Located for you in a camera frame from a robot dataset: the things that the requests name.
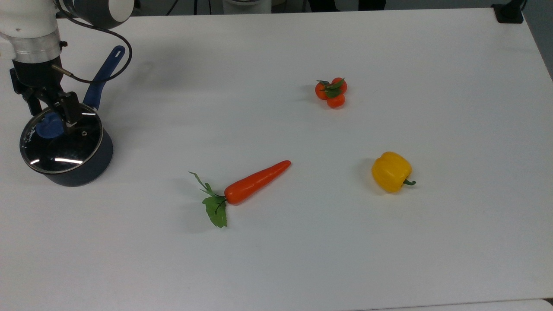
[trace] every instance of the pot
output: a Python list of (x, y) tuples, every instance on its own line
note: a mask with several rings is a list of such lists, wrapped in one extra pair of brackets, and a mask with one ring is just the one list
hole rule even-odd
[[(116, 46), (94, 80), (111, 76), (125, 52)], [(25, 163), (54, 183), (80, 186), (100, 176), (113, 155), (113, 143), (96, 113), (105, 82), (91, 84), (83, 103), (82, 118), (65, 132), (63, 123), (50, 107), (34, 116), (23, 129), (19, 150)]]
[(113, 155), (111, 137), (96, 111), (83, 104), (80, 108), (82, 119), (73, 125), (71, 133), (53, 138), (37, 134), (36, 126), (52, 112), (47, 108), (27, 123), (19, 141), (25, 163), (63, 186), (93, 181), (106, 170)]

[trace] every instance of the carrot leaf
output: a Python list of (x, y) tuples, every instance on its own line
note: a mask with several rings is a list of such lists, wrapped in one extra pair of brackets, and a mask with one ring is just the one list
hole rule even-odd
[(210, 196), (202, 201), (202, 203), (206, 205), (206, 212), (209, 219), (219, 228), (227, 226), (226, 202), (227, 200), (225, 198), (217, 198), (214, 196)]
[(194, 175), (194, 177), (196, 177), (196, 180), (200, 183), (200, 185), (202, 185), (202, 187), (205, 189), (200, 189), (202, 190), (203, 192), (207, 193), (208, 195), (214, 197), (214, 198), (224, 198), (224, 196), (222, 195), (218, 195), (216, 194), (215, 192), (213, 192), (213, 190), (211, 190), (211, 186), (208, 184), (208, 183), (203, 183), (201, 180), (200, 180), (200, 177), (198, 177), (198, 174), (196, 173), (192, 173), (192, 172), (189, 172), (190, 174)]

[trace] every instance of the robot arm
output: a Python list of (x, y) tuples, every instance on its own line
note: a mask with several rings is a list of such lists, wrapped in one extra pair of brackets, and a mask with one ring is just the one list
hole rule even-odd
[[(109, 29), (132, 13), (134, 0), (59, 0), (64, 11), (93, 26)], [(78, 99), (64, 93), (60, 81), (61, 47), (53, 0), (0, 0), (0, 58), (11, 59), (14, 91), (23, 95), (32, 115), (39, 100), (56, 111), (70, 127), (81, 117)]]

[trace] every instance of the pepper stem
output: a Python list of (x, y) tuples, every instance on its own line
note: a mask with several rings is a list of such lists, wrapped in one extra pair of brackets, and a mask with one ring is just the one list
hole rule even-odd
[(407, 179), (405, 179), (405, 181), (403, 181), (403, 183), (406, 184), (406, 185), (412, 186), (412, 185), (416, 184), (416, 181), (413, 180), (412, 182), (410, 182)]

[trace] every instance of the pot lid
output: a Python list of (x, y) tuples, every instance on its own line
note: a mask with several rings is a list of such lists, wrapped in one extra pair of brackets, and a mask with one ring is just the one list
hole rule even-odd
[(86, 105), (80, 107), (82, 118), (71, 127), (71, 133), (47, 138), (37, 134), (37, 125), (53, 117), (50, 108), (27, 123), (19, 144), (27, 165), (40, 173), (63, 173), (83, 165), (96, 153), (102, 141), (102, 123), (96, 111)]

